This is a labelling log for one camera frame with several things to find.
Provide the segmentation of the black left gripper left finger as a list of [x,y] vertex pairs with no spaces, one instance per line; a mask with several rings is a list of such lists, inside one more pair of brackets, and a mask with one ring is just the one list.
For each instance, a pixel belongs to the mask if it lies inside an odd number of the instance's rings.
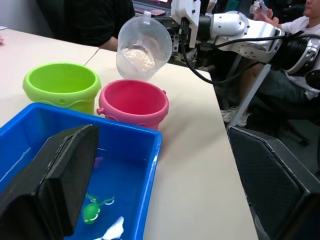
[[3,240],[62,240],[77,226],[97,155],[99,127],[81,125],[47,139],[0,195]]

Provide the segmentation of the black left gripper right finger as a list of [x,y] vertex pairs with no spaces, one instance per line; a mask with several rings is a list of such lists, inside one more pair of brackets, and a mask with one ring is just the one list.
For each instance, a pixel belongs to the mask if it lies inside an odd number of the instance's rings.
[[229,127],[242,186],[271,240],[320,238],[320,180],[277,138]]

